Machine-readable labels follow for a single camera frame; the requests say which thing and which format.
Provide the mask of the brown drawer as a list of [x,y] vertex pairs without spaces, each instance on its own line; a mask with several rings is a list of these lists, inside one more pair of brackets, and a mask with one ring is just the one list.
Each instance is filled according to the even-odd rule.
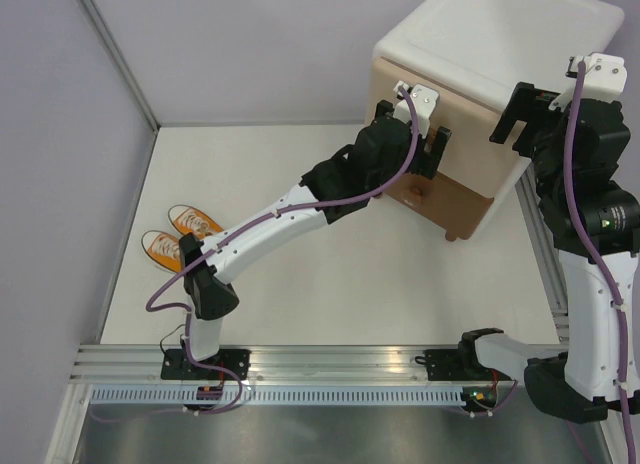
[[[412,186],[423,191],[423,202],[418,207],[404,201],[406,189]],[[471,238],[494,202],[441,173],[433,179],[404,174],[385,194],[441,227],[449,242]]]

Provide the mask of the bear head drawer knob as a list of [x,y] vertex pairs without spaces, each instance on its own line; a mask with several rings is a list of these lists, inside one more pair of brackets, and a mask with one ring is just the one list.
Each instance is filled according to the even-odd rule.
[[430,127],[425,137],[424,151],[430,153],[437,137],[438,130]]

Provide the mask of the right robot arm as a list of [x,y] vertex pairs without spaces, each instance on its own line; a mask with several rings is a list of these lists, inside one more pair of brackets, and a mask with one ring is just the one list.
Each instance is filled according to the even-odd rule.
[[517,122],[514,148],[532,161],[539,208],[564,274],[570,343],[554,354],[496,328],[466,332],[459,372],[496,371],[524,384],[541,412],[573,423],[637,414],[631,298],[639,265],[639,204],[613,178],[631,133],[618,101],[583,97],[560,106],[554,92],[515,86],[491,141],[503,143]]

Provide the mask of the brown drawer knob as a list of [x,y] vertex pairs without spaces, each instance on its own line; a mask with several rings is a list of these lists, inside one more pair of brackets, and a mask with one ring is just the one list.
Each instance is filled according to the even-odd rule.
[[421,188],[412,186],[406,189],[404,201],[411,207],[418,207],[423,202],[423,191]]

